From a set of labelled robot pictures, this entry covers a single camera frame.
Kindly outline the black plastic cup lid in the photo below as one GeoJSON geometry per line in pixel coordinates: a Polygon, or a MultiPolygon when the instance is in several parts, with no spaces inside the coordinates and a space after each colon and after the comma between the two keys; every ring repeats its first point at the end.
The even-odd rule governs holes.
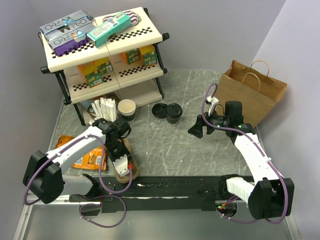
{"type": "Polygon", "coordinates": [[[183,113],[183,109],[178,103],[171,103],[166,106],[165,112],[168,117],[179,118],[183,113]]]}

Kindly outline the brown paper bag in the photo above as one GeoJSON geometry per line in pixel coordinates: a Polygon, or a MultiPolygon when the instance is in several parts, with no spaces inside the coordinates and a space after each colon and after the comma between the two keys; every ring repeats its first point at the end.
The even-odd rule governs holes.
{"type": "Polygon", "coordinates": [[[221,75],[214,96],[221,105],[241,102],[244,122],[255,128],[283,98],[287,87],[285,82],[233,60],[221,75]]]}

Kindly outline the black white paper cup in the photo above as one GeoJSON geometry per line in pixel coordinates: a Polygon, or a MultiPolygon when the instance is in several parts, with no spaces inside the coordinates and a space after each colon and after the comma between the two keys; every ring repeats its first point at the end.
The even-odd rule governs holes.
{"type": "Polygon", "coordinates": [[[180,116],[170,116],[170,115],[166,115],[166,120],[169,124],[171,125],[175,125],[176,123],[179,122],[180,120],[180,116]]]}

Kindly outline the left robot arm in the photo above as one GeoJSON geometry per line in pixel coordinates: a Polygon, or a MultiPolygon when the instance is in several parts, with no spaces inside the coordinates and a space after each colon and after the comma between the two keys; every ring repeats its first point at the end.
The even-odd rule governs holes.
{"type": "Polygon", "coordinates": [[[138,176],[136,162],[124,139],[131,133],[129,123],[118,118],[108,121],[97,119],[82,134],[61,147],[43,153],[36,151],[30,156],[22,183],[27,192],[49,204],[63,195],[81,195],[87,201],[95,200],[102,190],[112,194],[121,194],[122,190],[109,189],[103,181],[88,174],[71,176],[65,172],[85,154],[101,147],[101,162],[111,160],[114,174],[120,183],[131,184],[138,176]]]}

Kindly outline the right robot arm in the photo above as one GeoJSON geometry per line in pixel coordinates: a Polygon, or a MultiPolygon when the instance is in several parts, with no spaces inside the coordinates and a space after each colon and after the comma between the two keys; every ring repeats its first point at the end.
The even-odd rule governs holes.
{"type": "Polygon", "coordinates": [[[291,214],[295,185],[290,178],[284,178],[274,167],[259,142],[255,129],[244,123],[242,103],[227,101],[225,114],[218,115],[215,107],[219,101],[208,97],[205,103],[210,105],[208,111],[197,116],[196,123],[188,133],[201,139],[203,127],[210,135],[215,130],[224,131],[232,144],[239,150],[253,177],[250,183],[238,175],[222,177],[218,193],[223,199],[233,195],[247,203],[249,212],[255,220],[272,218],[283,220],[291,214]]]}

